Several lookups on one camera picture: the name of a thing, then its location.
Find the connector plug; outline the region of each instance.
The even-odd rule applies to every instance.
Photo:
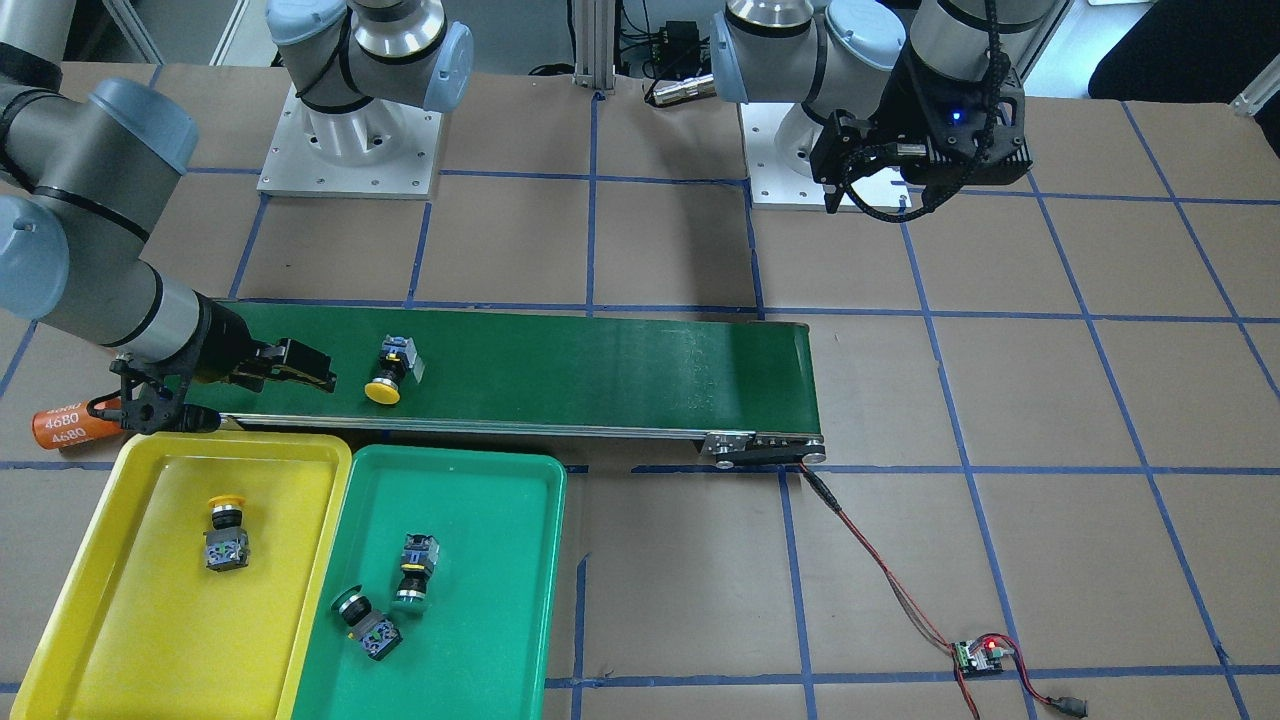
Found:
[[[1064,715],[1070,715],[1071,717],[1088,717],[1089,716],[1089,703],[1078,697],[1051,697],[1047,698],[1048,703],[1053,706],[1055,710]]]

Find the blue tape grid line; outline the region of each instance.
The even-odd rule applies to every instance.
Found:
[[[86,460],[83,462],[59,460],[0,460],[0,470],[110,470],[111,461]]]
[[[239,300],[253,302],[274,302],[279,305],[340,305],[340,306],[366,306],[390,307],[402,306],[403,302],[390,300],[352,300],[343,297],[241,297]],[[580,302],[489,302],[483,300],[415,300],[413,309],[463,309],[463,310],[562,310],[585,311],[586,304]],[[596,313],[701,313],[716,315],[756,315],[760,309],[750,305],[634,305],[616,304],[590,306]],[[891,316],[891,318],[923,318],[923,310],[893,309],[893,307],[783,307],[764,306],[765,315],[833,315],[833,316]],[[1266,324],[1280,325],[1280,318],[1229,318],[1229,316],[1197,316],[1197,315],[1098,315],[1082,313],[1019,313],[1001,310],[934,310],[929,309],[933,318],[973,318],[996,320],[1108,320],[1115,323],[1194,323],[1194,324]]]
[[[9,383],[13,382],[13,377],[18,374],[18,365],[22,364],[22,357],[27,354],[27,347],[31,346],[31,338],[36,336],[36,328],[38,323],[32,320],[27,325],[27,332],[22,333],[22,341],[18,342],[18,348],[13,351],[13,357],[9,359],[9,366],[4,370],[4,377],[0,377],[0,398],[9,389]]]
[[[595,210],[596,191],[599,190],[599,160],[600,160],[600,102],[604,101],[603,92],[591,94],[591,146],[590,146],[590,174],[588,176],[586,196],[586,316],[595,315]]]
[[[1032,188],[1038,190],[1034,174],[1028,173],[1027,177],[1032,183]],[[1066,272],[1068,281],[1071,283],[1071,292],[1075,293],[1075,300],[1080,305],[1080,313],[1089,315],[1088,304],[1084,300],[1084,293],[1080,291],[1079,282],[1076,282],[1075,272],[1071,269],[1071,263],[1066,258],[1066,250],[1057,233],[1057,227],[1053,224],[1053,218],[1050,215],[1048,205],[1044,202],[1043,197],[1037,197],[1037,202],[1039,204],[1041,214],[1044,217],[1044,224],[1048,228],[1050,237],[1053,240],[1053,247],[1057,250],[1059,259],[1062,261],[1062,269]],[[1183,570],[1183,577],[1185,578],[1187,585],[1190,588],[1192,597],[1196,601],[1196,610],[1199,612],[1201,621],[1204,625],[1204,632],[1208,634],[1213,651],[1217,653],[1219,661],[1222,666],[1226,683],[1231,689],[1231,697],[1235,700],[1235,707],[1239,711],[1242,720],[1249,720],[1249,711],[1244,706],[1244,698],[1240,696],[1240,688],[1231,674],[1230,660],[1226,656],[1226,651],[1222,650],[1222,642],[1217,635],[1213,620],[1208,614],[1208,607],[1204,605],[1204,597],[1201,594],[1199,585],[1197,584],[1196,577],[1187,561],[1187,553],[1184,552],[1183,543],[1178,537],[1178,530],[1174,528],[1174,520],[1169,514],[1169,507],[1165,505],[1164,495],[1160,492],[1160,486],[1156,483],[1156,474],[1151,471],[1151,462],[1147,460],[1147,451],[1143,448],[1142,438],[1138,436],[1137,424],[1134,424],[1133,415],[1129,413],[1129,406],[1124,400],[1124,393],[1120,392],[1120,384],[1116,380],[1111,360],[1107,357],[1107,351],[1102,346],[1102,336],[1098,334],[1097,324],[1092,318],[1087,316],[1084,323],[1089,329],[1089,337],[1093,340],[1093,347],[1098,354],[1098,361],[1102,364],[1102,372],[1106,374],[1107,384],[1111,386],[1111,393],[1120,410],[1120,416],[1124,419],[1125,430],[1129,433],[1134,451],[1138,454],[1138,462],[1143,468],[1143,474],[1147,478],[1147,486],[1151,488],[1151,495],[1156,502],[1157,510],[1160,511],[1160,518],[1165,524],[1165,532],[1169,534],[1169,541],[1174,547],[1174,555],[1178,557],[1178,564]]]
[[[1253,343],[1253,337],[1249,334],[1249,329],[1244,327],[1244,323],[1240,320],[1240,314],[1235,310],[1235,304],[1231,302],[1230,296],[1228,296],[1226,286],[1222,284],[1222,278],[1219,277],[1217,270],[1213,268],[1213,263],[1210,261],[1208,252],[1204,251],[1204,245],[1201,242],[1199,234],[1196,232],[1196,228],[1192,227],[1192,220],[1187,215],[1187,209],[1183,208],[1181,201],[1178,200],[1178,196],[1174,193],[1174,186],[1170,184],[1169,177],[1165,176],[1165,169],[1160,167],[1160,160],[1156,159],[1155,151],[1152,151],[1151,145],[1147,143],[1147,137],[1142,133],[1142,128],[1138,127],[1138,120],[1133,117],[1129,104],[1121,102],[1120,108],[1124,109],[1125,117],[1129,118],[1129,124],[1133,126],[1133,131],[1138,135],[1138,141],[1142,142],[1142,149],[1147,151],[1147,158],[1151,160],[1152,167],[1156,168],[1156,174],[1160,176],[1160,182],[1164,183],[1165,191],[1169,193],[1169,199],[1178,210],[1178,215],[1183,219],[1187,234],[1190,236],[1192,243],[1196,245],[1196,251],[1199,252],[1201,260],[1204,263],[1204,269],[1208,270],[1210,278],[1213,279],[1213,287],[1216,287],[1217,293],[1222,296],[1222,302],[1226,304],[1226,310],[1231,314],[1231,319],[1240,329],[1240,334],[1244,336],[1244,342],[1249,346],[1249,352],[1253,354],[1253,360],[1256,360],[1258,368],[1262,369],[1262,375],[1266,378],[1267,384],[1271,386],[1271,392],[1280,398],[1280,387],[1276,387],[1276,380],[1271,375],[1271,370],[1267,368],[1266,361],[1262,360],[1262,354],[1258,352],[1257,345]]]
[[[187,172],[196,174],[224,173],[256,176],[261,174],[261,168],[188,168]],[[562,179],[589,182],[590,173],[532,173],[524,170],[474,170],[465,168],[444,168],[442,176],[474,177],[474,178],[509,178],[509,179]],[[621,182],[641,184],[723,184],[731,187],[745,187],[745,178],[653,178],[645,176],[611,176],[596,174],[599,182]],[[919,195],[922,187],[908,187],[909,192]],[[1253,197],[1166,197],[1161,195],[1102,195],[1089,192],[1047,192],[1025,190],[996,190],[996,188],[965,188],[960,195],[988,195],[995,197],[1051,197],[1064,200],[1106,200],[1115,202],[1181,202],[1184,205],[1280,205],[1280,200],[1265,200]]]
[[[422,208],[422,225],[417,231],[417,251],[413,254],[413,270],[408,277],[408,292],[404,293],[403,307],[413,307],[413,296],[417,295],[417,278],[422,274],[422,255],[426,254],[426,233],[431,225],[431,204]]]
[[[964,465],[818,465],[829,475],[959,475]],[[1137,465],[969,465],[974,475],[1252,475],[1280,477],[1280,468],[1208,468],[1208,466],[1151,466]],[[632,474],[681,475],[726,473],[736,475],[772,474],[776,465],[731,468],[721,470],[714,465],[636,465]],[[787,471],[799,473],[797,468]]]
[[[244,240],[244,251],[241,252],[239,265],[236,266],[236,278],[232,279],[232,288],[227,293],[227,296],[232,300],[236,300],[239,295],[241,281],[244,279],[244,270],[248,268],[248,259],[253,255],[253,245],[257,242],[257,233],[262,229],[262,218],[266,217],[266,206],[270,204],[271,196],[259,195],[257,214],[253,215],[253,225],[248,231],[248,238]]]
[[[187,168],[188,173],[197,176],[260,176],[261,168]]]
[[[1174,195],[1174,187],[1169,183],[1169,178],[1165,176],[1164,168],[1160,167],[1160,161],[1156,160],[1156,154],[1152,152],[1151,145],[1147,143],[1147,137],[1142,133],[1142,128],[1138,127],[1138,120],[1133,117],[1133,111],[1129,109],[1128,102],[1121,102],[1120,106],[1124,109],[1125,117],[1129,118],[1129,124],[1133,126],[1134,133],[1138,136],[1139,142],[1142,142],[1143,150],[1147,152],[1147,158],[1151,160],[1152,167],[1156,169],[1156,174],[1160,176],[1160,182],[1164,183],[1165,191],[1169,193],[1170,200],[1174,201],[1174,208],[1178,209],[1179,217],[1183,219],[1183,225],[1187,228],[1187,233],[1190,236],[1192,242],[1196,245],[1196,250],[1201,255],[1201,260],[1204,263],[1204,269],[1208,270],[1210,277],[1213,278],[1213,284],[1217,287],[1219,293],[1222,296],[1222,302],[1226,304],[1226,309],[1231,313],[1233,318],[1239,318],[1235,311],[1235,304],[1226,293],[1226,287],[1219,278],[1217,272],[1213,269],[1213,264],[1210,263],[1208,254],[1204,252],[1203,245],[1201,245],[1199,237],[1196,234],[1196,228],[1192,227],[1190,219],[1187,217],[1187,210],[1183,208],[1181,202],[1176,200]],[[1034,187],[1034,178],[1032,179],[1032,187]],[[1046,219],[1048,219],[1048,211],[1046,210]],[[1238,323],[1240,334],[1244,336],[1245,343],[1249,346],[1249,351],[1253,352],[1254,360],[1257,360],[1258,366],[1262,369],[1262,374],[1266,377],[1267,384],[1271,386],[1271,392],[1280,397],[1280,389],[1276,388],[1275,379],[1272,379],[1270,370],[1267,370],[1266,363],[1262,361],[1262,356],[1258,354],[1258,348],[1253,345],[1253,338],[1249,337],[1249,331],[1243,323]],[[1098,351],[1102,357],[1102,363],[1106,366],[1106,355],[1102,354],[1101,341],[1098,342]],[[1125,424],[1130,427],[1130,434],[1133,436],[1134,447],[1138,450],[1138,459],[1142,461],[1143,466],[1149,465],[1147,461],[1147,455],[1142,448],[1142,443],[1138,438],[1137,430],[1133,428],[1133,421],[1129,418],[1129,409],[1124,404],[1124,398],[1120,396],[1119,388],[1116,388],[1116,401],[1120,404],[1120,411],[1125,416]],[[1217,653],[1219,662],[1222,665],[1222,670],[1226,673],[1226,684],[1231,689],[1231,698],[1235,701],[1235,707],[1240,712],[1240,720],[1249,720],[1249,710],[1244,705],[1244,697],[1240,694],[1240,687],[1235,682],[1235,675],[1231,670],[1231,659],[1226,653],[1226,648],[1222,647],[1222,639],[1217,634],[1217,629],[1213,626],[1213,619],[1210,616],[1208,606],[1204,603],[1204,596],[1201,593],[1199,584],[1196,582],[1196,575],[1192,573],[1190,564],[1187,561],[1187,552],[1183,548],[1181,539],[1178,537],[1178,529],[1174,527],[1174,519],[1169,514],[1169,506],[1165,503],[1165,496],[1160,491],[1160,484],[1156,482],[1153,474],[1147,475],[1147,483],[1151,486],[1151,495],[1156,501],[1156,507],[1160,509],[1160,518],[1165,523],[1165,530],[1169,533],[1169,539],[1174,546],[1174,553],[1178,556],[1178,564],[1183,569],[1183,575],[1187,578],[1187,585],[1192,591],[1192,597],[1196,600],[1196,609],[1201,614],[1201,620],[1204,623],[1204,630],[1208,633],[1210,642],[1213,643],[1213,652]]]
[[[764,307],[764,281],[760,275],[760,254],[756,252],[755,223],[751,222],[751,183],[742,183],[742,205],[746,209],[746,246],[751,250],[751,291],[755,293],[755,319],[763,320],[768,313]]]
[[[582,665],[586,655],[586,560],[590,553],[584,555],[577,562],[577,577],[575,579],[573,598],[573,697],[570,706],[570,717],[582,720]]]
[[[1239,665],[1236,675],[1280,675],[1280,665]],[[1107,679],[1107,678],[1220,678],[1219,665],[1138,665],[1130,667],[1046,667],[1029,670],[1034,680],[1068,679]],[[547,689],[571,688],[687,688],[687,687],[732,687],[732,685],[861,685],[890,683],[954,683],[950,671],[902,671],[902,673],[814,673],[808,680],[797,673],[777,673],[765,675],[611,675],[608,678],[548,678]],[[977,683],[1016,683],[1016,673],[1002,673],[974,678]]]
[[[974,477],[973,466],[969,462],[969,450],[964,441],[964,430],[960,428],[960,415],[956,411],[955,396],[951,393],[951,380],[947,377],[947,365],[942,359],[942,346],[938,343],[938,331],[933,323],[933,313],[929,310],[929,297],[924,291],[924,275],[920,274],[919,258],[915,255],[915,245],[911,242],[911,232],[906,223],[899,224],[902,231],[902,243],[906,247],[906,258],[911,265],[911,278],[915,281],[915,292],[920,299],[920,310],[924,313],[924,328],[929,334],[929,346],[933,348],[933,359],[938,364],[938,382],[942,386],[942,398],[947,406],[947,415],[951,419],[951,433],[955,436],[956,451],[960,454],[960,466],[964,471],[965,484],[969,487],[969,501],[973,503],[974,516],[978,520],[978,529],[982,533],[982,544],[987,552],[987,565],[991,568],[991,577],[996,585],[996,596],[1000,598],[1000,611],[1005,618],[1005,628],[1015,641],[1018,637],[1018,624],[1014,621],[1014,607],[1009,601],[1009,591],[1005,587],[1005,575],[1000,570],[1000,557],[996,555],[996,543],[991,537],[991,528],[987,524],[987,511],[982,506],[982,493],[978,489],[978,480]],[[1023,705],[1027,707],[1028,720],[1037,720],[1036,703],[1030,696],[1023,693]]]
[[[818,696],[813,688],[813,660],[809,656],[809,625],[804,615],[804,588],[800,584],[800,557],[796,552],[795,518],[791,514],[791,488],[787,471],[778,470],[778,496],[782,500],[782,529],[787,537],[787,565],[791,569],[791,601],[796,612],[796,639],[800,650],[800,680],[808,720],[818,720]]]

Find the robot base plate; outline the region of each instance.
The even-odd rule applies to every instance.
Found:
[[[283,197],[367,197],[381,200],[430,200],[444,117],[406,105],[408,137],[390,161],[365,167],[335,165],[308,146],[302,129],[303,106],[289,88],[280,122],[257,181],[259,192]]]

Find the yellow tray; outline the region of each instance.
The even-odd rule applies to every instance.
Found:
[[[12,720],[259,720],[293,712],[347,491],[338,438],[134,438],[54,606]],[[247,568],[205,568],[207,501],[242,495]]]

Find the green tray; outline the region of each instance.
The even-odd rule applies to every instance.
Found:
[[[564,484],[536,455],[357,452],[293,717],[538,720]],[[419,618],[390,603],[406,533],[440,542]],[[380,662],[329,607],[357,583],[404,637]]]
[[[337,392],[193,387],[187,400],[246,424],[701,439],[744,430],[797,441],[822,429],[809,328],[238,302],[255,337],[333,357]],[[425,360],[388,407],[365,397],[385,334]]]

